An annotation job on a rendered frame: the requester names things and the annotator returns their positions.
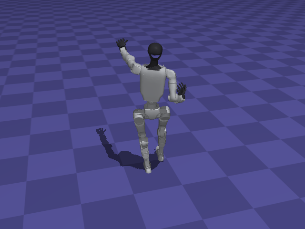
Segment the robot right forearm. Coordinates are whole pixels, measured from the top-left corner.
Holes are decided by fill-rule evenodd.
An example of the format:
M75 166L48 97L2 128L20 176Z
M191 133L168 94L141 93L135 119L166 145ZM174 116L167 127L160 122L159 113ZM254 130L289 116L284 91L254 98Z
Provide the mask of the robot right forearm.
M174 103L182 103L183 101L185 101L185 99L182 98L182 95L176 94L176 102Z

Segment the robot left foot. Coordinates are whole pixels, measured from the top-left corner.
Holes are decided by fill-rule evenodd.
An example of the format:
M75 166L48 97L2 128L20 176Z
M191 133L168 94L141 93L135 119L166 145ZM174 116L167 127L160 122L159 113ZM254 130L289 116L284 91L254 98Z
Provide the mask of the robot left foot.
M150 165L150 168L149 168L149 167L146 168L145 162L143 163L143 166L144 166L144 168L145 168L145 172L146 172L146 173L151 173L151 172L152 172L152 171L151 171L151 163L150 163L150 161L149 161L149 165Z

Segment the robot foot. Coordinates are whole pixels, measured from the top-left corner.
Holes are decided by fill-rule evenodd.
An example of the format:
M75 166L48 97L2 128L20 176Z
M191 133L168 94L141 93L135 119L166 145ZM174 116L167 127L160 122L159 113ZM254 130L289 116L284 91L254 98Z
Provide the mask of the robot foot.
M159 161L163 161L164 160L164 156L162 153L159 154L159 146L156 147L156 154L158 156L158 160Z
M151 173L151 172L152 172L152 171L151 171L151 163L150 163L150 161L149 161L149 165L150 165L150 168L149 168L149 167L146 168L145 162L143 163L143 166L144 166L144 168L145 168L145 172L146 172L146 173Z

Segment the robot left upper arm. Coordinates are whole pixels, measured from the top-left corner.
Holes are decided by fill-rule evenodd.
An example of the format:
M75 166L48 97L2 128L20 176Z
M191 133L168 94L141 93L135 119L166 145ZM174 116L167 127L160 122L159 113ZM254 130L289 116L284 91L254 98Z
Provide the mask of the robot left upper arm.
M125 61L125 62L129 66L129 68L131 69L131 72L133 74L137 74L137 75L140 74L142 66L135 62L135 57L134 56L129 55L128 61Z

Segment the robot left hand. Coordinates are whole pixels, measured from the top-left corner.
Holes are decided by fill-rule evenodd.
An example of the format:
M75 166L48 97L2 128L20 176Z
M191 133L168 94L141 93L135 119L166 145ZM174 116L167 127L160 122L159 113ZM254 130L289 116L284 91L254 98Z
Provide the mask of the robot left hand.
M126 49L126 42L128 41L128 40L126 40L125 42L124 42L125 40L124 40L124 38L121 40L120 39L120 41L118 40L118 42L116 41L116 43L117 43L117 45L118 45L118 47L119 47L119 49L120 48L122 48L122 47L125 47L125 49ZM126 49L127 50L127 49Z

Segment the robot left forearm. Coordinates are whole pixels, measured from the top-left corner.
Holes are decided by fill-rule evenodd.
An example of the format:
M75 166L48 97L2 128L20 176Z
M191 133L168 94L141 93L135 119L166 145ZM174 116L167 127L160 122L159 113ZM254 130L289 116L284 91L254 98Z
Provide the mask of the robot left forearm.
M121 55L124 61L128 61L129 59L129 53L126 51L125 47L120 48Z

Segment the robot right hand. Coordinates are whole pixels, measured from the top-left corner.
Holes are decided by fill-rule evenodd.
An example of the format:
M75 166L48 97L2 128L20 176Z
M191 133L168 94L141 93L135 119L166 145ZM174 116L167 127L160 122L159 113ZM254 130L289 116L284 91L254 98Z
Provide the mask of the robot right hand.
M181 86L181 84L182 84L182 86ZM180 87L181 87L181 89L180 89L180 87L177 85L177 87L179 88L179 90L177 89L177 92L178 92L178 95L182 95L182 98L183 99L185 99L185 91L186 91L186 85L184 85L183 83L179 83L179 85L180 85Z

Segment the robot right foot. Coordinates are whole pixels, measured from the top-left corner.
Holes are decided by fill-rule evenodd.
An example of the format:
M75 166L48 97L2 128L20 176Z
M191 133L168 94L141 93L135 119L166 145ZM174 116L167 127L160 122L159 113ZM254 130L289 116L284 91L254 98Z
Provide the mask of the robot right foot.
M159 146L156 147L156 154L158 156L158 160L159 161L163 161L164 160L164 156L162 153L159 154Z

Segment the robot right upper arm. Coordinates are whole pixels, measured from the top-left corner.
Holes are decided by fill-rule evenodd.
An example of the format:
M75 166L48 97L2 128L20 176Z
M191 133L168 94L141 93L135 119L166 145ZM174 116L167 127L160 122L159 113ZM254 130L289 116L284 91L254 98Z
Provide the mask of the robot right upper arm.
M166 77L169 79L168 86L169 92L168 100L170 102L176 102L176 90L177 90L177 81L176 81L176 73L173 70L165 69Z

